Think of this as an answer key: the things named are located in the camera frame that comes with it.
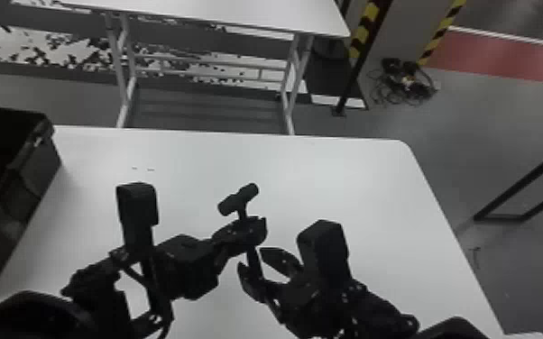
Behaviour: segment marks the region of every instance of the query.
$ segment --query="table leg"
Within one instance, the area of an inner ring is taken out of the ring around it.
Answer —
[[[492,221],[492,220],[504,220],[504,221],[514,221],[514,222],[523,222],[534,215],[539,214],[543,211],[543,201],[531,208],[529,211],[522,215],[496,215],[492,214],[492,211],[497,209],[499,206],[503,205],[507,200],[518,194],[532,182],[537,180],[543,175],[543,162],[541,162],[535,169],[533,169],[529,174],[524,176],[522,179],[518,180],[513,186],[505,190],[500,196],[491,201],[483,209],[474,215],[475,221]]]
[[[122,105],[120,106],[120,114],[118,115],[115,127],[124,128],[126,124],[126,116],[128,115],[128,111],[131,107],[131,99],[133,98],[134,87],[136,86],[136,67],[134,65],[134,53],[131,48],[128,48],[128,50],[130,51],[127,52],[129,53],[129,77],[131,79],[128,83],[128,86],[126,85],[126,81],[124,79],[124,70],[122,68],[123,47],[127,42],[130,46],[130,31],[128,30],[128,19],[125,15],[121,16],[123,30],[120,31],[120,38],[118,38],[115,35],[112,13],[105,12],[104,17],[106,19],[107,39],[109,40],[109,46],[112,50],[115,78],[118,84],[118,89],[120,90],[120,99],[122,100]]]
[[[303,50],[303,54],[301,55],[300,59],[298,58],[297,53],[297,45],[299,45],[299,36],[295,34],[295,38],[293,40],[292,45],[290,46],[290,53],[289,53],[289,59],[288,59],[288,65],[290,71],[290,64],[295,66],[295,78],[294,82],[292,84],[292,90],[290,91],[290,98],[288,100],[288,104],[285,102],[285,94],[286,94],[286,79],[288,78],[288,74],[285,74],[284,82],[282,82],[282,88],[281,88],[281,100],[282,100],[282,107],[284,108],[284,121],[286,123],[286,129],[289,135],[295,135],[295,126],[292,122],[292,110],[295,108],[295,104],[297,102],[297,96],[299,95],[299,85],[301,83],[301,80],[303,79],[303,75],[305,74],[305,69],[308,66],[309,61],[309,55],[311,54],[311,45],[314,42],[314,36],[309,35],[307,36],[305,40],[305,47]]]
[[[125,127],[126,126],[126,117],[133,106],[133,94],[137,86],[137,67],[134,62],[134,50],[133,50],[133,41],[131,39],[131,28],[130,22],[128,20],[128,14],[120,14],[120,24],[122,25],[121,37],[124,35],[124,41],[120,41],[118,49],[122,52],[122,48],[126,48],[126,57],[128,58],[128,86],[126,88],[126,96],[128,99],[127,106],[125,109],[120,111],[118,120],[116,122],[116,127]]]

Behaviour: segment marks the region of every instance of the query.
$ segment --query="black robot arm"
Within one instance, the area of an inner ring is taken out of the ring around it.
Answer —
[[[287,283],[266,279],[258,261],[238,264],[244,292],[267,304],[299,339],[487,339],[462,318],[418,333],[419,321],[353,279],[340,224],[318,220],[297,238],[302,263],[278,248],[261,248],[261,259]]]
[[[144,183],[117,187],[124,245],[74,273],[61,290],[71,301],[22,292],[0,304],[0,337],[13,333],[21,338],[140,339],[157,331],[165,337],[174,320],[173,300],[206,295],[218,285],[228,260],[255,252],[265,240],[265,219],[246,215],[246,205],[258,192],[250,184],[222,201],[222,215],[237,211],[240,217],[210,238],[180,234],[154,246],[152,228],[159,223],[154,187]],[[133,269],[136,264],[141,273]],[[149,310],[136,318],[124,292],[115,287],[121,273],[141,284],[147,294]]]

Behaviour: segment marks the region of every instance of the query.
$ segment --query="hazard stripe tape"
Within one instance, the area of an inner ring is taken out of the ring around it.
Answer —
[[[419,61],[417,61],[420,66],[428,63],[429,57],[431,57],[431,55],[434,53],[434,50],[436,50],[437,46],[440,45],[442,38],[444,37],[446,32],[448,32],[448,27],[450,27],[450,25],[455,21],[456,15],[459,14],[466,1],[467,0],[455,0],[450,6],[450,8],[448,9],[448,13],[440,22],[440,25],[437,27],[434,37],[425,47],[425,50],[423,51],[423,54],[421,54]]]
[[[375,21],[379,17],[380,6],[378,2],[382,0],[369,0],[362,13],[362,19],[358,28],[355,29],[352,37],[352,44],[349,47],[349,57],[358,58],[364,51],[364,45],[368,41],[371,32],[375,29]]]

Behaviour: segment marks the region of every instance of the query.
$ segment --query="metal table frame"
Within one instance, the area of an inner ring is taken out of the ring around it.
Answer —
[[[130,20],[128,13],[118,13],[116,11],[104,11],[103,16],[106,20],[106,30],[107,38],[109,39],[110,47],[112,50],[112,57],[114,62],[114,71],[117,79],[118,88],[120,90],[120,98],[122,100],[122,105],[120,107],[120,114],[116,121],[116,128],[126,127],[126,120],[130,113],[131,107],[134,104],[134,90],[138,86],[138,77],[140,74],[144,73],[164,73],[169,75],[187,75],[187,76],[198,76],[200,74],[196,72],[175,70],[175,69],[165,69],[164,67],[160,69],[147,69],[136,66],[136,59],[154,59],[154,60],[169,60],[169,61],[182,61],[187,63],[202,63],[202,60],[184,58],[184,57],[174,57],[170,55],[158,55],[158,54],[138,54],[135,53],[132,48],[132,37],[130,30]],[[117,32],[115,28],[114,18],[119,18],[120,21],[120,30]],[[304,47],[301,55],[299,55],[299,45],[301,41],[304,41]],[[286,67],[261,67],[254,66],[253,64],[240,63],[240,62],[226,62],[226,61],[206,61],[208,64],[213,65],[223,65],[223,66],[232,66],[239,67],[244,69],[259,69],[258,77],[248,77],[248,76],[228,76],[224,75],[224,78],[236,78],[241,80],[251,80],[251,81],[261,81],[261,82],[278,82],[281,83],[280,88],[280,101],[282,102],[282,113],[284,117],[284,122],[286,124],[286,130],[289,135],[295,134],[295,126],[292,122],[292,112],[297,102],[297,96],[299,94],[299,85],[305,74],[305,69],[308,65],[309,54],[311,51],[311,45],[314,41],[314,36],[311,34],[305,33],[294,33],[292,43],[290,44],[289,54],[287,57]],[[126,53],[126,58],[128,58],[128,82],[124,76],[124,70],[122,67],[122,57],[124,52]],[[295,68],[295,78],[294,83],[292,84],[292,89],[290,90],[290,95],[287,92],[288,79],[290,75],[290,69]],[[283,71],[284,75],[282,79],[270,79],[263,78],[262,72],[267,70],[278,70]]]
[[[525,175],[522,179],[518,180],[513,186],[501,193],[497,198],[491,201],[488,205],[482,208],[478,213],[474,215],[475,221],[507,221],[514,223],[521,223],[529,220],[531,217],[543,212],[543,201],[532,207],[530,210],[522,213],[521,215],[507,215],[507,214],[494,214],[492,211],[503,205],[510,198],[521,192],[524,188],[530,185],[543,175],[543,162],[541,162],[535,169]]]

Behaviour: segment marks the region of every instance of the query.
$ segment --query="metal pole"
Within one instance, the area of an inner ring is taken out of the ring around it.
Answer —
[[[305,40],[303,55],[299,61],[299,68],[295,69],[295,82],[292,84],[292,90],[290,91],[289,106],[284,110],[284,121],[286,122],[286,129],[289,135],[295,135],[295,125],[292,122],[292,110],[295,108],[297,96],[299,96],[299,86],[301,85],[301,80],[305,74],[305,69],[308,67],[309,55],[311,54],[311,45],[313,43],[314,36],[309,35]]]
[[[136,77],[137,71],[134,61],[133,41],[131,39],[131,23],[128,19],[128,14],[120,14],[120,23],[122,24],[122,30],[126,34],[124,47],[126,48],[126,57],[128,58],[129,78]]]
[[[294,54],[295,50],[297,50],[299,46],[299,39],[300,39],[300,36],[295,33],[295,35],[293,35],[292,37],[292,42],[290,43],[289,56],[286,58],[286,68],[284,69],[284,76],[282,77],[282,85],[280,86],[281,97],[286,94],[286,86],[289,81],[290,67],[292,65],[292,55]]]
[[[509,200],[511,197],[515,196],[518,192],[522,191],[526,186],[530,185],[533,181],[538,179],[543,175],[543,162],[541,162],[535,169],[533,169],[529,174],[525,175],[522,179],[518,180],[513,186],[505,190],[500,196],[491,201],[486,205],[480,212],[474,215],[474,220],[479,221],[486,219],[486,216],[489,215],[497,207],[503,205],[505,201]],[[538,206],[532,208],[528,211],[525,216],[528,218],[534,216],[535,214],[543,210],[543,202]]]
[[[118,39],[115,36],[114,21],[110,12],[104,13],[106,19],[106,31],[107,39],[109,40],[109,46],[112,49],[112,59],[114,62],[115,77],[118,83],[118,89],[120,90],[120,98],[122,99],[122,106],[128,105],[128,95],[126,94],[126,82],[124,81],[124,72],[122,70],[122,52],[118,49]]]
[[[379,30],[381,28],[381,25],[383,24],[383,21],[385,20],[385,16],[387,15],[387,12],[390,10],[391,3],[393,3],[393,0],[376,0],[371,1],[375,3],[379,7],[379,14],[372,22],[371,27],[368,29],[369,35],[366,39],[366,44],[364,45],[364,50],[360,53],[360,56],[358,57],[358,61],[355,63],[354,68],[352,69],[352,73],[349,76],[349,79],[347,80],[347,85],[345,85],[345,90],[343,92],[343,95],[339,98],[339,102],[336,104],[336,107],[333,109],[333,115],[334,116],[345,116],[345,104],[347,103],[347,98],[349,97],[349,94],[352,92],[352,88],[358,81],[358,77],[360,76],[360,71],[362,70],[362,67],[364,66],[364,63],[366,62],[366,57],[368,57],[368,53],[370,53],[371,48],[373,47],[373,43],[377,38],[377,34],[379,34]]]

